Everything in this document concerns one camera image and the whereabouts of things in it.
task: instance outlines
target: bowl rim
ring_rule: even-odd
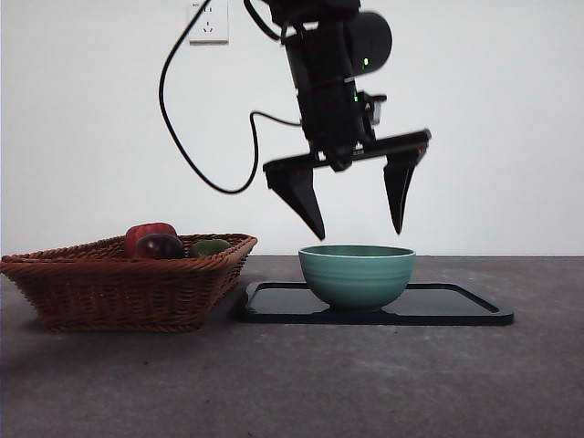
[[[397,255],[334,255],[334,254],[319,254],[310,252],[311,249],[315,248],[322,248],[322,247],[336,247],[336,246],[344,246],[344,247],[354,247],[354,248],[383,248],[383,249],[397,249],[400,251],[405,251],[406,254],[397,254]],[[306,256],[318,256],[318,257],[331,257],[331,258],[360,258],[360,259],[367,259],[367,258],[401,258],[401,257],[411,257],[415,256],[416,252],[410,248],[402,248],[398,246],[386,246],[386,245],[313,245],[307,246],[305,248],[301,248],[298,250],[298,255],[306,255]]]

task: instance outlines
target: gray countertop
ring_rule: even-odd
[[[506,327],[244,324],[252,256],[203,329],[46,333],[2,283],[4,438],[584,436],[584,258],[418,257],[414,278],[512,307]]]

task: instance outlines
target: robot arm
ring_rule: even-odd
[[[268,187],[322,240],[325,228],[312,186],[313,169],[329,166],[342,172],[355,161],[385,156],[385,186],[399,234],[412,173],[431,134],[422,130],[377,140],[373,126],[379,124],[387,98],[358,91],[355,84],[355,77],[381,68],[389,58],[389,25],[377,14],[360,12],[359,0],[263,1],[281,27],[280,35],[261,20],[250,0],[244,3],[262,31],[286,48],[310,148],[306,155],[265,164]],[[294,35],[287,35],[289,27],[296,30]]]

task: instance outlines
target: red apple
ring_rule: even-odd
[[[176,235],[144,235],[136,243],[138,258],[184,258],[183,242]]]
[[[134,257],[136,243],[138,240],[140,240],[141,237],[153,234],[177,235],[176,230],[172,225],[168,225],[162,222],[135,225],[126,232],[126,237],[124,238],[124,253],[126,257]]]

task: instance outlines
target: basket rim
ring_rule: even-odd
[[[257,238],[251,235],[245,234],[196,234],[196,235],[179,235],[181,239],[200,239],[200,238],[220,238],[220,237],[231,237],[240,238],[241,241],[236,245],[232,245],[225,249],[223,252],[215,255],[207,255],[203,257],[185,257],[177,259],[148,259],[148,258],[128,258],[128,257],[108,257],[108,258],[94,258],[90,256],[82,256],[79,258],[71,258],[64,256],[54,256],[55,253],[66,253],[73,251],[83,251],[84,249],[90,249],[99,246],[108,246],[113,244],[118,244],[123,242],[125,236],[119,235],[115,237],[110,237],[107,239],[101,239],[95,242],[73,245],[67,247],[61,247],[56,249],[49,249],[43,251],[35,251],[33,253],[20,254],[20,255],[4,255],[0,262],[0,268],[8,268],[13,265],[27,264],[27,265],[76,265],[76,266],[105,266],[111,264],[116,264],[119,266],[135,266],[143,269],[148,268],[168,268],[173,266],[197,266],[198,268],[216,268],[220,265],[225,264],[225,262],[237,260],[242,251],[248,252],[251,247],[255,246],[257,243]]]

